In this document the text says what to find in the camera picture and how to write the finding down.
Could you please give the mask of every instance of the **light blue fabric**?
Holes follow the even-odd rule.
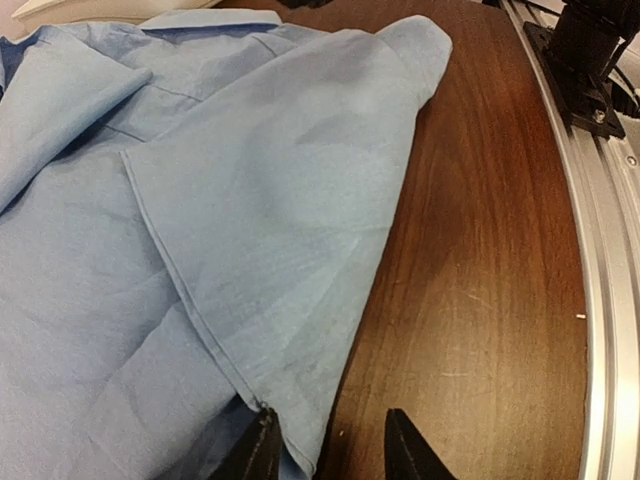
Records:
[[[450,50],[249,11],[0,43],[0,478],[222,455],[238,395],[310,477]]]

